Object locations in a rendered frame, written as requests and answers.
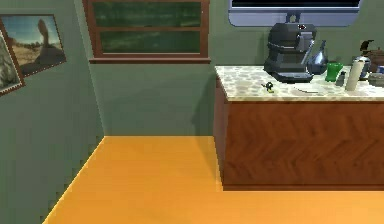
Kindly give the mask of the green cup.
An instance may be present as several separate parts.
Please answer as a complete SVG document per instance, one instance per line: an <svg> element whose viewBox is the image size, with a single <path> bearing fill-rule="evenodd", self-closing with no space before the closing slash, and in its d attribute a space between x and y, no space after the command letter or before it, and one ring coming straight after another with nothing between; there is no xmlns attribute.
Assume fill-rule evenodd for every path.
<svg viewBox="0 0 384 224"><path fill-rule="evenodd" d="M335 82L339 72L343 67L344 65L340 62L329 62L327 64L325 80L327 82Z"/></svg>

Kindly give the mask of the brown framed window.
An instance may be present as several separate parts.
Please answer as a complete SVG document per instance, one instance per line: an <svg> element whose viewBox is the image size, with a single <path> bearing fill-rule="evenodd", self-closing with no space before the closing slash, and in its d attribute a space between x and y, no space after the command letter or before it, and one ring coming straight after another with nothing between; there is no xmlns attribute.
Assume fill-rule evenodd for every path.
<svg viewBox="0 0 384 224"><path fill-rule="evenodd" d="M209 0L82 0L92 64L208 64Z"/></svg>

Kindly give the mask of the brown wooden counter cabinet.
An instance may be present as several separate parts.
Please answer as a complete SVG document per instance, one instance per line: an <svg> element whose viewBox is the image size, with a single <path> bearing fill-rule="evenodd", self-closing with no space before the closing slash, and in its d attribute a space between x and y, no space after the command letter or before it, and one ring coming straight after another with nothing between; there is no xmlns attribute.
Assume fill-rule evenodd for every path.
<svg viewBox="0 0 384 224"><path fill-rule="evenodd" d="M218 66L214 142L225 190L384 191L384 88L347 92L320 76L274 82L259 66ZM312 86L304 93L295 86Z"/></svg>

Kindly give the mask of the black coffee machine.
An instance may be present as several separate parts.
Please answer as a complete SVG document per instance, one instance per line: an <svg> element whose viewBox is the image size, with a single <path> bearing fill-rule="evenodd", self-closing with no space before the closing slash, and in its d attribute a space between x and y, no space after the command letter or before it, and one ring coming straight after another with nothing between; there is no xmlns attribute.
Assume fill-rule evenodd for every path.
<svg viewBox="0 0 384 224"><path fill-rule="evenodd" d="M268 57L264 70L282 83L308 83L306 61L312 51L316 27L303 23L276 23L268 35Z"/></svg>

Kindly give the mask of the dark glass vase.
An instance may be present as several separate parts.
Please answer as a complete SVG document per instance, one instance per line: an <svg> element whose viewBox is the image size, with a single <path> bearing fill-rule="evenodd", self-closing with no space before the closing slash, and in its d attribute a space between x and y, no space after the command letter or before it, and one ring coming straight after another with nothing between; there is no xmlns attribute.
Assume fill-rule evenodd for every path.
<svg viewBox="0 0 384 224"><path fill-rule="evenodd" d="M323 40L319 51L307 62L307 71L312 75L322 75L327 70L328 58L325 54L326 41Z"/></svg>

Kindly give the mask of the small grey pepper shaker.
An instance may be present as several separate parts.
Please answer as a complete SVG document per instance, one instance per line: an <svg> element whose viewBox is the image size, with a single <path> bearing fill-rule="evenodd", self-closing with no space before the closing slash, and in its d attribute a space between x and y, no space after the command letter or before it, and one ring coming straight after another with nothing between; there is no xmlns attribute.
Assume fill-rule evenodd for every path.
<svg viewBox="0 0 384 224"><path fill-rule="evenodd" d="M342 71L342 72L339 74L339 76L338 76L338 78L337 78L337 80L336 80L336 82L335 82L335 85L336 85L336 86L339 86L339 87L342 87L342 86L344 85L345 77L346 77L346 72L345 72L345 71Z"/></svg>

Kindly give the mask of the white paper towel roll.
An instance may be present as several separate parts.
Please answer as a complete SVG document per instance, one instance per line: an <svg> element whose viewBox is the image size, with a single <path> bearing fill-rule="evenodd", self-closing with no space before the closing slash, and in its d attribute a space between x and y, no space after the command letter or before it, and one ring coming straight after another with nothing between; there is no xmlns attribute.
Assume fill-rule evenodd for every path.
<svg viewBox="0 0 384 224"><path fill-rule="evenodd" d="M354 60L351 70L348 75L347 82L345 84L346 91L354 91L357 86L360 74L364 68L365 62L362 59Z"/></svg>

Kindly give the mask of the framed desert rock picture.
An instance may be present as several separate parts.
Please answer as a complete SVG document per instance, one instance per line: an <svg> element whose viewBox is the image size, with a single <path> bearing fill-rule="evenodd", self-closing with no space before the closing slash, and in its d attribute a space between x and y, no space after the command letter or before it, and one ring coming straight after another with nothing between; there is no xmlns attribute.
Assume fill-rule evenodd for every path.
<svg viewBox="0 0 384 224"><path fill-rule="evenodd" d="M25 77L66 61L53 14L0 14L0 21Z"/></svg>

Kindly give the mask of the grey bowl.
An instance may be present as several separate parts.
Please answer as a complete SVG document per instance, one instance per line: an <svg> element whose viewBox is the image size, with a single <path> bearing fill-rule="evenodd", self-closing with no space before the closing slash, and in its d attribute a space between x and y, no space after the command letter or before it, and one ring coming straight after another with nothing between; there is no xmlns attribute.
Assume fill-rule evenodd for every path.
<svg viewBox="0 0 384 224"><path fill-rule="evenodd" d="M368 76L368 83L375 87L384 88L384 74L383 73L370 73Z"/></svg>

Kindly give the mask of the framed grey rock picture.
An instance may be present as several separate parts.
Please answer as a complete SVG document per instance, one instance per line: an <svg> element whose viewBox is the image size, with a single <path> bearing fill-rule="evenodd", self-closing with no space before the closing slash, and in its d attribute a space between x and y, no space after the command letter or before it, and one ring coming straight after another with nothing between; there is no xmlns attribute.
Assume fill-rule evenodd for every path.
<svg viewBox="0 0 384 224"><path fill-rule="evenodd" d="M5 36L0 30L0 96L15 91L24 85L23 76L17 69Z"/></svg>

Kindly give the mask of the brown pot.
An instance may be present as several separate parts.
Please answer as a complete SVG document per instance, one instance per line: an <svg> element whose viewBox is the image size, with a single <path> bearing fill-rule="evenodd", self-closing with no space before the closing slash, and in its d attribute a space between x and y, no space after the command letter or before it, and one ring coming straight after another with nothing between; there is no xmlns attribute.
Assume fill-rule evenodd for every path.
<svg viewBox="0 0 384 224"><path fill-rule="evenodd" d="M379 66L384 66L384 50L378 47L375 50L369 50L368 46L371 40L365 40L360 46L361 55L370 59L370 72L376 72Z"/></svg>

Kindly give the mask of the silver wall television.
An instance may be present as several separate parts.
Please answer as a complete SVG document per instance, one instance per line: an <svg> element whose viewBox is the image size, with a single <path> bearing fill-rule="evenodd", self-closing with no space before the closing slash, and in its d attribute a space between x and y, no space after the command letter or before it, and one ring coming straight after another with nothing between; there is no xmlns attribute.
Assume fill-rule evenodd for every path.
<svg viewBox="0 0 384 224"><path fill-rule="evenodd" d="M241 27L305 23L346 27L358 17L364 0L228 0L229 22Z"/></svg>

